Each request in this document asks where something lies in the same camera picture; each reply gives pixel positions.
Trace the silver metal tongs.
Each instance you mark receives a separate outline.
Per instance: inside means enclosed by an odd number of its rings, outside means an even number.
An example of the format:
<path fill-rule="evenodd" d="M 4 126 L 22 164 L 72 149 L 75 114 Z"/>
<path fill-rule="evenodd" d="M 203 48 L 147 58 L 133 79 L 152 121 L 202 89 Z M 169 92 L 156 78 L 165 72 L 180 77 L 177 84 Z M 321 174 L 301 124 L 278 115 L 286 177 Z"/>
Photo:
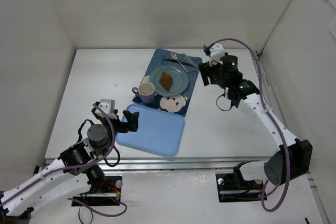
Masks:
<path fill-rule="evenodd" d="M 186 53 L 183 53 L 183 56 L 186 58 L 189 64 L 198 69 L 198 64 L 195 63 Z"/>

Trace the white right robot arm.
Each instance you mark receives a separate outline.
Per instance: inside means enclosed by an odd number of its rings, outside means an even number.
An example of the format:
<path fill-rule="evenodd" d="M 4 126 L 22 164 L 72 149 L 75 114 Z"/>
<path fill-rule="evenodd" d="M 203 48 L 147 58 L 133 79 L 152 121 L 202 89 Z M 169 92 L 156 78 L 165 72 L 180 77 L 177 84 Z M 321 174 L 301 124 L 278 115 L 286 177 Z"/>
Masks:
<path fill-rule="evenodd" d="M 244 113 L 257 130 L 275 143 L 275 151 L 267 161 L 251 161 L 238 165 L 235 172 L 245 181 L 268 180 L 275 186 L 306 174 L 313 147 L 308 140 L 300 140 L 291 133 L 274 113 L 262 102 L 261 91 L 243 78 L 237 68 L 238 58 L 224 55 L 219 61 L 200 64 L 199 70 L 205 86 L 216 84 L 225 90 L 224 97 L 231 107 Z"/>

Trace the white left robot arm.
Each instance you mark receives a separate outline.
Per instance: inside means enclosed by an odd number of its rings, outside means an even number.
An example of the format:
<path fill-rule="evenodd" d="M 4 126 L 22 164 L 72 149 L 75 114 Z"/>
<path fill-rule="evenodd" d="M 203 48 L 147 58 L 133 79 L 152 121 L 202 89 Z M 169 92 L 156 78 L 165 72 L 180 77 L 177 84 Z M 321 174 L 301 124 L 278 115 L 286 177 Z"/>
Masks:
<path fill-rule="evenodd" d="M 122 122 L 117 110 L 105 113 L 94 106 L 92 114 L 99 120 L 91 123 L 87 138 L 78 135 L 75 144 L 64 150 L 49 166 L 21 185 L 1 193 L 1 219 L 29 220 L 54 203 L 80 193 L 95 193 L 105 184 L 106 177 L 99 162 L 115 150 L 117 133 L 136 132 L 139 112 L 124 110 Z"/>

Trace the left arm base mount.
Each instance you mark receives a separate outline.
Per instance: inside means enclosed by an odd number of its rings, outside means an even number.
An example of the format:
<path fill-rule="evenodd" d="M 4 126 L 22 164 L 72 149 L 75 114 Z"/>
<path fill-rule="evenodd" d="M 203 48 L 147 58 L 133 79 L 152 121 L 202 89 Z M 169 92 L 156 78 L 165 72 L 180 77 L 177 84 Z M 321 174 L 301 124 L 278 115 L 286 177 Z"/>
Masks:
<path fill-rule="evenodd" d="M 121 175 L 109 175 L 103 187 L 96 193 L 82 193 L 73 196 L 73 199 L 84 202 L 90 207 L 119 206 L 121 200 L 121 187 L 123 185 Z"/>

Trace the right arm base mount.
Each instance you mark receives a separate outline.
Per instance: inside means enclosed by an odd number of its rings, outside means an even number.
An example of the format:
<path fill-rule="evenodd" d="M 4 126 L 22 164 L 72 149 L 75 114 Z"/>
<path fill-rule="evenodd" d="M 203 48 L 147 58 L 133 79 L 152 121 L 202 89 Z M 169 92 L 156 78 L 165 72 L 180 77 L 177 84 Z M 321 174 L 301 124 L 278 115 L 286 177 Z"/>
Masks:
<path fill-rule="evenodd" d="M 234 180 L 234 174 L 219 173 L 215 176 L 220 203 L 261 201 L 261 192 L 264 188 L 261 180 L 252 180 L 238 185 Z"/>

